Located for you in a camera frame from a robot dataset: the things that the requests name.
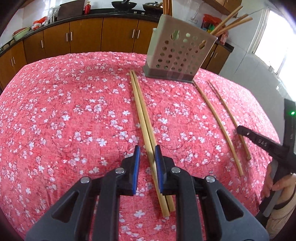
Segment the holder base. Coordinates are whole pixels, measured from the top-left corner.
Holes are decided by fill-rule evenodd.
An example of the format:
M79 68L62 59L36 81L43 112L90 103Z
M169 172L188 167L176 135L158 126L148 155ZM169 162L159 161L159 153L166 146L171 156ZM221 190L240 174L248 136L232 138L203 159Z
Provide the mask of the holder base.
M147 62L143 66L145 76L153 79L162 79L162 80L174 80L179 82L193 83L194 75L176 73L173 71L161 70L161 69L151 69L149 68Z

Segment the perforated metal holder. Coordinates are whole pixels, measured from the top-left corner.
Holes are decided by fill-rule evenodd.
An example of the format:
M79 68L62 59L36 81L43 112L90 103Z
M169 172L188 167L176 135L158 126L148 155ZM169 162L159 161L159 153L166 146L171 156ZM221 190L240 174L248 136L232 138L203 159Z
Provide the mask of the perforated metal holder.
M191 83L216 40L200 28L162 15L150 40L145 76Z

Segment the black gripper frame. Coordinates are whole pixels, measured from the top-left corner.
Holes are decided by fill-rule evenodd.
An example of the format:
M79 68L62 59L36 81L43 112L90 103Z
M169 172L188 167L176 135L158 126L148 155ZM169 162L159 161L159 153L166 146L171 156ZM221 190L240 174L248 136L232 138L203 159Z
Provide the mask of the black gripper frame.
M277 169L274 174L274 184L290 173L296 173L296 154L294 153L295 145L295 133L296 133L296 105L295 102L285 99L284 100L284 140L283 145L280 145L273 140L265 137L259 133L256 133L244 126L237 127L237 133L248 137L254 144L261 147L263 150L273 157L273 161L276 160L278 163ZM264 211L269 209L266 218L269 217L270 212L274 205L270 208L271 201L275 195L275 191L271 191L270 196L265 198L259 206L259 210L264 214ZM263 225L266 225L268 219L262 220L260 213L257 218L261 220Z
M105 176L76 182L27 232L25 241L88 241L97 197L93 241L117 241L120 196L136 193L140 147Z
M201 204L207 241L269 241L259 221L213 176L193 177L155 148L158 185L163 195L176 195L177 241L202 241L197 207Z

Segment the wok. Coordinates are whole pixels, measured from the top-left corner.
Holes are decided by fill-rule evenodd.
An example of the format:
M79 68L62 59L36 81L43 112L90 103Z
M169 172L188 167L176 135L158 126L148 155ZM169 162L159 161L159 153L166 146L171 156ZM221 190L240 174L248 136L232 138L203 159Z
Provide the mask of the wok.
M143 8L147 12L152 12L152 13L163 13L163 3L158 3L158 2L148 2L143 4Z
M129 2L129 0L126 1L114 1L111 2L112 6L120 11L127 11L130 10L132 8L134 8L137 4L134 2Z

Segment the red package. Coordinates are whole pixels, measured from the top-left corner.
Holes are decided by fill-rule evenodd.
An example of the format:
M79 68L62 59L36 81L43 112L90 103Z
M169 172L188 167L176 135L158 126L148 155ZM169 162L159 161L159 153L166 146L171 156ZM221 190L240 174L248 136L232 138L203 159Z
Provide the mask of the red package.
M36 23L42 24L45 20L48 20L48 19L49 19L48 17L43 17L43 18L41 18L39 20L34 21L33 22L33 25L36 24Z
M214 25L215 27L218 26L218 24L222 22L221 19L219 19L217 17L213 17L209 14L205 14L202 20Z

